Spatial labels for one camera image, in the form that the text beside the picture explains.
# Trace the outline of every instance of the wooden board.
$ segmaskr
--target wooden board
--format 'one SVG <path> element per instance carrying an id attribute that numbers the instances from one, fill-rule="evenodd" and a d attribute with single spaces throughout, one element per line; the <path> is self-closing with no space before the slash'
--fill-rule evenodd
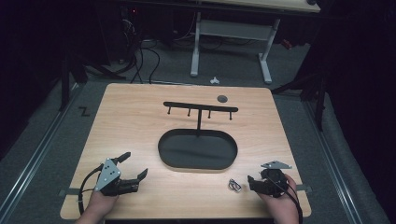
<path id="1" fill-rule="evenodd" d="M 219 95 L 228 98 L 218 101 Z M 171 129 L 194 129 L 197 114 L 168 108 L 164 101 L 200 105 L 236 106 L 238 112 L 203 112 L 202 129 L 220 130 L 233 137 L 238 155 L 220 171 L 176 169 L 165 165 L 158 152 L 161 136 Z M 137 193 L 121 195 L 107 218 L 235 218 L 269 217 L 267 208 L 248 188 L 248 175 L 260 178 L 261 164 L 282 161 L 293 167 L 284 172 L 302 184 L 271 92 L 265 88 L 110 84 L 82 152 L 72 183 L 79 189 L 83 178 L 104 162 L 130 151 L 131 158 L 118 165 L 122 179 L 132 179 L 148 168 Z M 242 190 L 228 189 L 233 178 Z M 96 176 L 86 184 L 93 188 Z M 298 192 L 304 216 L 311 214 L 305 192 Z M 90 193 L 84 194 L 85 205 Z M 65 198 L 62 218 L 79 217 L 76 195 Z"/>

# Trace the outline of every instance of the gray carpet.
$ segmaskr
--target gray carpet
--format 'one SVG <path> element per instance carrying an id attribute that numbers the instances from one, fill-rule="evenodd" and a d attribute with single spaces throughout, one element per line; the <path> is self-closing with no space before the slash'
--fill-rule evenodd
<path id="1" fill-rule="evenodd" d="M 145 43 L 147 46 L 152 44 L 152 42 Z M 254 50 L 259 45 L 260 43 L 253 43 L 244 47 Z M 153 83 L 167 81 L 211 85 L 210 79 L 216 77 L 220 81 L 220 86 L 273 89 L 292 81 L 309 49 L 308 46 L 304 46 L 286 50 L 282 46 L 274 45 L 268 58 L 273 84 L 268 86 L 263 83 L 257 56 L 247 54 L 244 50 L 231 52 L 230 49 L 234 47 L 234 45 L 224 45 L 216 50 L 203 49 L 200 75 L 192 78 L 189 75 L 191 46 L 176 45 L 169 49 L 158 44 L 153 50 L 160 54 L 161 62 L 152 76 Z M 157 57 L 148 50 L 143 50 L 143 54 L 144 63 L 140 75 L 146 81 L 157 63 Z M 111 69 L 117 69 L 119 66 L 114 64 Z M 127 76 L 127 82 L 132 79 L 134 73 L 135 69 L 132 69 L 124 74 Z M 70 105 L 59 130 L 49 144 L 47 155 L 9 217 L 8 223 L 72 222 L 60 218 L 64 196 L 60 196 L 59 193 L 62 189 L 67 189 L 71 182 L 95 113 L 106 85 L 110 82 L 114 80 L 90 76 L 90 81 L 80 87 L 81 92 Z M 312 118 L 306 112 L 306 106 L 295 93 L 295 91 L 287 91 L 286 94 L 276 95 L 275 100 L 302 180 L 312 189 L 307 194 L 312 215 L 305 218 L 304 223 L 349 223 L 321 151 L 322 143 L 317 137 L 316 127 L 312 125 Z M 0 162 L 0 169 L 6 171 L 0 173 L 2 179 L 0 201 L 7 197 L 19 174 L 35 152 L 51 121 L 56 117 L 59 105 L 60 85 L 54 88 L 46 102 L 33 114 L 18 142 Z M 90 114 L 88 117 L 81 116 L 81 106 L 88 108 Z M 349 152 L 328 99 L 323 128 L 327 144 L 351 190 L 363 223 L 389 223 L 359 165 Z"/>

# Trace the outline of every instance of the metal hook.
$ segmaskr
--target metal hook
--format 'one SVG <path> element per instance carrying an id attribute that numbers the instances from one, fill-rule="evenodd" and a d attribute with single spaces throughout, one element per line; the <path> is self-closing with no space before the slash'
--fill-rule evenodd
<path id="1" fill-rule="evenodd" d="M 239 192 L 242 189 L 242 187 L 238 183 L 236 183 L 236 181 L 233 179 L 230 179 L 228 183 L 228 188 L 234 190 L 235 192 Z"/>

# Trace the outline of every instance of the metal bracket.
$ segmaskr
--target metal bracket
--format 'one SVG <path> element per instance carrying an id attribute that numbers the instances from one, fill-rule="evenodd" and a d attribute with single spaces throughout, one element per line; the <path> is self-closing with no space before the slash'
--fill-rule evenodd
<path id="1" fill-rule="evenodd" d="M 239 185 L 239 184 L 238 184 L 235 180 L 233 180 L 233 179 L 230 179 L 230 181 L 229 181 L 229 183 L 228 183 L 228 187 L 229 187 L 231 190 L 235 191 L 235 192 L 239 192 L 239 191 L 241 191 L 241 189 L 242 189 L 242 186 Z"/>
<path id="2" fill-rule="evenodd" d="M 303 191 L 305 191 L 305 193 L 312 192 L 312 188 L 307 185 L 297 185 L 296 187 L 297 187 L 297 191 L 303 190 Z"/>
<path id="3" fill-rule="evenodd" d="M 291 169 L 292 168 L 290 165 L 287 165 L 280 161 L 267 162 L 267 163 L 263 164 L 262 167 L 264 167 L 266 169 Z"/>
<path id="4" fill-rule="evenodd" d="M 113 160 L 107 158 L 105 164 L 103 165 L 102 172 L 99 175 L 95 190 L 101 190 L 120 175 L 121 171 L 119 170 L 119 168 L 117 168 L 116 164 L 114 164 Z"/>

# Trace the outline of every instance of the human hand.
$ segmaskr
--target human hand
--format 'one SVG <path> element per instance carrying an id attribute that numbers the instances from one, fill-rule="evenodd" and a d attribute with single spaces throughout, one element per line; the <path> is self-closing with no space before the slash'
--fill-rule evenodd
<path id="1" fill-rule="evenodd" d="M 120 196 L 105 196 L 100 191 L 94 191 L 91 194 L 90 202 L 88 203 L 85 212 L 77 220 L 76 223 L 93 224 L 98 223 L 113 209 L 117 199 Z"/>
<path id="2" fill-rule="evenodd" d="M 294 193 L 296 190 L 296 182 L 289 175 L 285 174 L 285 177 L 288 179 L 290 185 L 288 193 L 297 201 L 297 196 Z M 283 194 L 279 198 L 260 193 L 258 193 L 258 195 L 268 205 L 268 210 L 277 224 L 299 223 L 299 214 L 296 204 L 289 195 Z"/>

